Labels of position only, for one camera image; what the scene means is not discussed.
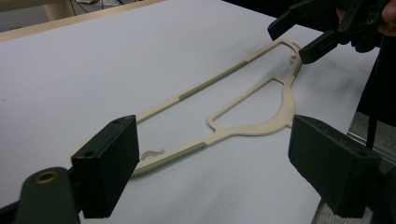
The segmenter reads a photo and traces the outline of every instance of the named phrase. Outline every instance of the black mechanical part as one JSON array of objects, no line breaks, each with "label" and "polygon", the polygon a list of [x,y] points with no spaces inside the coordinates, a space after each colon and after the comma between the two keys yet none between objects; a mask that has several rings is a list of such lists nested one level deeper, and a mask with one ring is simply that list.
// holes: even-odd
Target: black mechanical part
[{"label": "black mechanical part", "polygon": [[381,157],[364,145],[318,119],[295,115],[289,159],[336,215],[362,217],[369,207],[379,223],[395,223],[396,168],[381,174]]},{"label": "black mechanical part", "polygon": [[139,162],[135,116],[115,119],[72,156],[85,218],[109,217]]},{"label": "black mechanical part", "polygon": [[344,8],[346,15],[337,27],[329,29],[299,53],[303,63],[313,63],[335,49],[338,44],[351,43],[357,52],[368,52],[377,45],[380,15],[387,0],[304,0],[272,22],[267,30],[277,39],[299,20],[310,17],[318,10]]},{"label": "black mechanical part", "polygon": [[110,217],[139,163],[135,115],[108,123],[72,163],[28,177],[20,200],[0,209],[0,223],[79,223],[81,210],[85,218]]},{"label": "black mechanical part", "polygon": [[68,171],[53,167],[28,177],[22,187],[16,224],[79,223]]}]

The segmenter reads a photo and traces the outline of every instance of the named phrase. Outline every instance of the white table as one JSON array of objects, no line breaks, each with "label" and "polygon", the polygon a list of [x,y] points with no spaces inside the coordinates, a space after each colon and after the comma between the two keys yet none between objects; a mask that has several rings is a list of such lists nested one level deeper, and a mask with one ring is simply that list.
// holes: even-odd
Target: white table
[{"label": "white table", "polygon": [[[69,168],[73,148],[111,120],[271,42],[266,28],[273,20],[220,0],[167,0],[0,43],[0,206],[17,201],[24,179],[36,171]],[[319,35],[296,26],[283,37],[303,47]],[[271,57],[139,124],[141,149],[169,150],[211,134],[209,114],[267,72],[289,66],[288,54]],[[292,86],[297,114],[346,133],[375,57],[376,50],[359,54],[347,45],[303,65]],[[249,109],[219,123],[269,118],[280,104],[277,90],[260,91],[244,105]],[[289,140],[290,129],[232,137],[132,180],[110,218],[81,221],[310,223],[320,198],[290,164]]]}]

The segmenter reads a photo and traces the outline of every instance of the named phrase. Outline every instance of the black cable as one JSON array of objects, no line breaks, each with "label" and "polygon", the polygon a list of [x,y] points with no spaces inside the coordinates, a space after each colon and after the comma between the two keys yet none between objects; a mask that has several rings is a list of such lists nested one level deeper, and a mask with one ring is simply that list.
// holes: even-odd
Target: black cable
[{"label": "black cable", "polygon": [[75,14],[75,16],[77,16],[76,11],[75,11],[74,6],[73,6],[72,0],[70,0],[70,5],[72,5],[73,13]]},{"label": "black cable", "polygon": [[376,124],[377,124],[377,92],[379,90],[379,72],[378,72],[378,58],[379,58],[379,53],[375,61],[375,68],[374,71],[372,72],[373,76],[373,89],[372,92],[369,96],[369,104],[370,104],[370,109],[369,109],[369,125],[367,128],[367,141],[366,141],[366,147],[369,149],[373,149],[374,147],[374,142],[375,142],[375,133],[376,133]]},{"label": "black cable", "polygon": [[82,8],[82,10],[84,10],[86,13],[88,13],[88,11],[85,10],[85,8],[84,8],[82,5],[80,5],[79,2],[78,2],[77,0],[75,0],[75,2],[76,2],[76,4],[77,4],[79,7]]}]

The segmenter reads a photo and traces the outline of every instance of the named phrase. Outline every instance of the screw hole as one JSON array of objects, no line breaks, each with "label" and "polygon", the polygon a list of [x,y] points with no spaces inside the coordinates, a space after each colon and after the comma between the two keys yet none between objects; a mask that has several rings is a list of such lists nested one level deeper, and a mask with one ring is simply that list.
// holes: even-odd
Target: screw hole
[{"label": "screw hole", "polygon": [[53,172],[53,171],[48,171],[48,172],[38,175],[35,178],[35,182],[37,184],[45,184],[45,183],[49,183],[52,180],[56,179],[56,177],[58,177],[58,173]]}]

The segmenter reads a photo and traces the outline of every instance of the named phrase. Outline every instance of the beige plastic hanger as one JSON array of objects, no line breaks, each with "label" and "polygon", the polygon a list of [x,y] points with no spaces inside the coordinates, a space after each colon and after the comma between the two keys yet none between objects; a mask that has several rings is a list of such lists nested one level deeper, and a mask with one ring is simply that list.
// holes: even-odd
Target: beige plastic hanger
[{"label": "beige plastic hanger", "polygon": [[[264,46],[263,48],[257,50],[256,52],[252,53],[251,55],[247,56],[244,60],[240,63],[236,63],[235,65],[225,69],[224,71],[214,75],[213,77],[208,78],[207,80],[183,91],[180,94],[174,95],[153,107],[150,107],[138,114],[136,114],[136,122],[137,124],[143,122],[146,119],[164,111],[166,108],[169,108],[172,105],[177,104],[180,101],[183,101],[190,96],[193,96],[195,93],[209,87],[210,85],[222,80],[223,78],[227,77],[228,75],[234,73],[235,71],[239,70],[240,68],[244,67],[245,65],[253,62],[254,60],[260,58],[263,54],[267,53],[268,51],[274,49],[278,45],[286,45],[294,50],[295,55],[290,57],[290,62],[292,63],[292,68],[290,69],[287,76],[283,79],[281,77],[268,77],[261,83],[258,83],[256,86],[251,88],[250,90],[246,91],[226,106],[212,114],[210,117],[207,118],[207,124],[211,127],[214,133],[210,134],[207,137],[204,137],[198,141],[194,141],[192,143],[187,144],[184,147],[179,147],[175,150],[163,152],[161,150],[146,150],[140,154],[140,162],[137,164],[136,168],[134,169],[134,173],[132,178],[139,177],[141,175],[149,174],[155,170],[158,170],[172,162],[178,161],[190,154],[202,150],[206,147],[209,147],[220,140],[224,140],[230,136],[234,135],[265,135],[269,133],[278,132],[286,127],[290,127],[292,123],[292,118],[296,111],[296,104],[294,100],[293,93],[291,91],[291,85],[294,79],[297,77],[297,74],[302,66],[302,61],[298,54],[300,48],[290,42],[287,39],[276,39],[275,41],[271,42],[270,44]],[[282,106],[278,109],[278,111],[268,120],[263,122],[258,122],[255,124],[250,125],[241,125],[236,126],[228,129],[222,129],[218,124],[215,123],[215,120],[227,113],[229,110],[234,108],[236,105],[240,104],[244,100],[246,100],[250,95],[254,92],[258,91],[266,84],[271,81],[277,81],[283,84],[282,89]],[[90,139],[79,144],[74,151],[79,150],[82,146],[85,145]]]}]

